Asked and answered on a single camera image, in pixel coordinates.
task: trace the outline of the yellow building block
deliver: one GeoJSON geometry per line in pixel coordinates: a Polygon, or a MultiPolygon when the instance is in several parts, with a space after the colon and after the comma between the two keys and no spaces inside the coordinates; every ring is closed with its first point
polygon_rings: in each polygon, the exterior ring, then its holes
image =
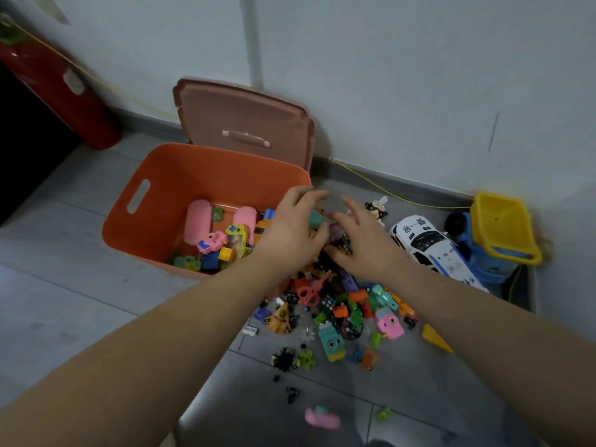
{"type": "Polygon", "coordinates": [[[231,262],[234,258],[235,251],[231,248],[221,248],[219,250],[219,259],[226,262],[231,262]]]}
{"type": "Polygon", "coordinates": [[[437,331],[435,331],[428,323],[425,323],[422,327],[422,338],[434,346],[441,348],[442,350],[453,353],[453,350],[449,345],[447,345],[447,342],[445,342],[443,338],[437,334],[437,331]]]}

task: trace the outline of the forearm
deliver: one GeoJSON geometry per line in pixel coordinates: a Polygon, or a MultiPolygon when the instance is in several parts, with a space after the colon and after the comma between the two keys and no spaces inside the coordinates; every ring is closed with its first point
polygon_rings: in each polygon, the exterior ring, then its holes
{"type": "Polygon", "coordinates": [[[387,286],[545,439],[595,440],[592,342],[413,261],[398,270],[387,286]]]}
{"type": "Polygon", "coordinates": [[[6,445],[158,445],[284,276],[248,256],[50,373],[0,413],[6,445]]]}

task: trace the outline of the lid handle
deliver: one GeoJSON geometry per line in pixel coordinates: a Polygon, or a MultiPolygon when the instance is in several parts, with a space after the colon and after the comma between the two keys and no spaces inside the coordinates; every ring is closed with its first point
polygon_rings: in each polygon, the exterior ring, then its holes
{"type": "Polygon", "coordinates": [[[246,142],[259,147],[271,147],[271,143],[269,141],[265,141],[263,138],[259,138],[254,134],[230,132],[229,130],[222,130],[222,134],[229,137],[230,139],[233,139],[234,141],[246,142]]]}

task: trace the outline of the fire extinguisher label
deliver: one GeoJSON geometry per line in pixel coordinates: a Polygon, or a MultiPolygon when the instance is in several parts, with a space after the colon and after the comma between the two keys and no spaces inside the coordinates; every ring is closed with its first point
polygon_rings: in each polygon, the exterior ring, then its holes
{"type": "Polygon", "coordinates": [[[72,92],[77,95],[81,95],[85,91],[85,83],[81,81],[80,78],[73,72],[73,70],[69,67],[69,69],[63,75],[64,82],[70,88],[72,92]]]}

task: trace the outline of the hand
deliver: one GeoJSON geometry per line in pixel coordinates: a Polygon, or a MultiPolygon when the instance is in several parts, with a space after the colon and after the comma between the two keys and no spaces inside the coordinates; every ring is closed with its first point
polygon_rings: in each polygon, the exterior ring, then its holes
{"type": "Polygon", "coordinates": [[[312,187],[290,188],[253,255],[267,260],[287,276],[313,261],[329,239],[329,224],[323,223],[317,234],[309,238],[310,212],[328,194],[326,190],[313,191],[312,187]]]}
{"type": "Polygon", "coordinates": [[[344,228],[352,243],[352,255],[333,246],[325,252],[343,269],[368,282],[386,283],[399,270],[401,264],[410,262],[406,252],[385,232],[383,226],[361,204],[344,196],[343,202],[351,216],[336,212],[333,219],[344,228]]]}

